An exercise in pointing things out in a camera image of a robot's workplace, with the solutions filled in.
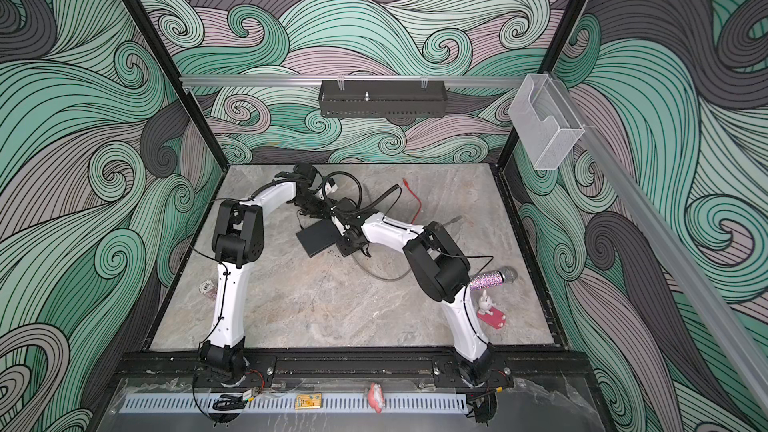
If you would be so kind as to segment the black network switch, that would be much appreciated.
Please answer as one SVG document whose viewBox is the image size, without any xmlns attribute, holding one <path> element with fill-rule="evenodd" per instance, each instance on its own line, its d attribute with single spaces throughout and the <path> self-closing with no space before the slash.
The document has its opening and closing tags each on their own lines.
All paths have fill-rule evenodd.
<svg viewBox="0 0 768 432">
<path fill-rule="evenodd" d="M 306 254 L 312 258 L 336 244 L 342 237 L 331 219 L 322 219 L 296 234 Z"/>
</svg>

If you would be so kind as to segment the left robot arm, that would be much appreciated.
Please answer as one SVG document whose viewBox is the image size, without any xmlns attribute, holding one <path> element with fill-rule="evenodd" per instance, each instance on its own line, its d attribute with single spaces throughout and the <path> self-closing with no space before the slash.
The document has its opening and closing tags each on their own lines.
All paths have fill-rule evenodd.
<svg viewBox="0 0 768 432">
<path fill-rule="evenodd" d="M 314 166 L 298 164 L 280 172 L 243 199 L 225 199 L 219 206 L 211 248 L 217 265 L 217 295 L 211 331 L 201 341 L 202 363 L 225 376 L 234 386 L 249 369 L 244 355 L 248 264 L 256 262 L 265 247 L 264 219 L 284 204 L 304 215 L 326 216 L 324 199 L 337 190 L 334 179 L 325 178 Z"/>
</svg>

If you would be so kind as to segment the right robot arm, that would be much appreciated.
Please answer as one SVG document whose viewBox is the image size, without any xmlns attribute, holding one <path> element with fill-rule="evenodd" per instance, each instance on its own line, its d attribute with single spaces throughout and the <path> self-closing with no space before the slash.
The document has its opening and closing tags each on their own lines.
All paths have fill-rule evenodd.
<svg viewBox="0 0 768 432">
<path fill-rule="evenodd" d="M 344 255 L 364 251 L 371 244 L 400 252 L 422 292 L 441 306 L 453 338 L 459 373 L 465 383 L 487 380 L 494 348 L 482 331 L 470 293 L 470 257 L 438 222 L 416 225 L 375 210 L 355 211 L 345 199 L 330 209 L 340 233 L 337 245 Z"/>
</svg>

